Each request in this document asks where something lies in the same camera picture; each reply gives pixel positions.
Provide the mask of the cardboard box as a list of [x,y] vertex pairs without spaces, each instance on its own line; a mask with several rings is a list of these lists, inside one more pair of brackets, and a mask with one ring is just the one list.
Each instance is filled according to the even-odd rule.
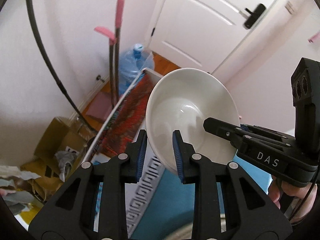
[[28,179],[31,192],[45,203],[76,169],[87,140],[55,117],[40,139],[32,161],[21,166],[21,170],[37,175]]

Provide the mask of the large cream bowl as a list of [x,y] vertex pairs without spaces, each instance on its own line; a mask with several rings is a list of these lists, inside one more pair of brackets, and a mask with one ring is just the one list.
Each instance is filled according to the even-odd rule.
[[207,118],[240,125],[235,102],[218,79],[202,70],[181,68],[156,83],[147,103],[146,132],[154,154],[172,174],[177,174],[172,146],[175,130],[211,161],[227,164],[233,160],[236,149],[230,142],[204,130]]

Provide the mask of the blue tablecloth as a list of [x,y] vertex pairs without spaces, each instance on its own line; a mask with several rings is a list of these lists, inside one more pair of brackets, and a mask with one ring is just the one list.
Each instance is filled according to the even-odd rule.
[[126,222],[131,239],[165,239],[193,221],[195,186],[181,184],[152,153],[138,184],[127,184]]

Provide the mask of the yellow patterned plate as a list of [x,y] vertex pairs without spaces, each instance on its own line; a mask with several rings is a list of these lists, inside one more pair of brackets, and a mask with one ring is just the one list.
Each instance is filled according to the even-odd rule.
[[[226,218],[225,214],[220,214],[220,225],[221,225],[221,232],[226,231]],[[180,229],[177,229],[167,237],[165,237],[164,240],[180,240],[180,239],[191,239],[193,224],[189,223],[185,226],[181,227]]]

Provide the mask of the white chair back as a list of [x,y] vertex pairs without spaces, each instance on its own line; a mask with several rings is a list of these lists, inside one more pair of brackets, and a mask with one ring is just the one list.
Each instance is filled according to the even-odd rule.
[[162,77],[149,68],[139,73],[103,123],[82,162],[91,161],[99,153],[112,158],[125,151],[141,129],[150,94]]

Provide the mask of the pink handled mop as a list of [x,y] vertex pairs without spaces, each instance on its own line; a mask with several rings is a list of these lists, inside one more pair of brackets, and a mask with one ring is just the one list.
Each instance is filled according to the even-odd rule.
[[121,26],[123,22],[124,4],[125,4],[125,0],[117,0],[116,18],[115,18],[116,44],[114,49],[116,101],[119,101],[119,50],[120,50],[120,32],[121,32]]
[[110,74],[110,96],[111,96],[111,106],[114,108],[114,77],[113,77],[113,55],[114,55],[114,45],[117,42],[116,35],[110,31],[110,29],[102,26],[94,28],[94,31],[104,35],[109,41],[109,74]]

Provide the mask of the blue water jug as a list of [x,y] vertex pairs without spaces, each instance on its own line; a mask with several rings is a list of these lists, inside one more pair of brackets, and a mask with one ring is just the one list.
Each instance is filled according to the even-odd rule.
[[155,62],[152,51],[141,43],[123,51],[119,58],[119,94],[123,95],[144,68],[154,70]]

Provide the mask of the white door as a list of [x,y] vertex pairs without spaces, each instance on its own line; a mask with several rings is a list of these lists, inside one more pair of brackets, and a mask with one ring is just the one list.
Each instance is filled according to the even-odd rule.
[[251,31],[259,5],[275,0],[164,0],[149,48],[181,68],[212,73]]

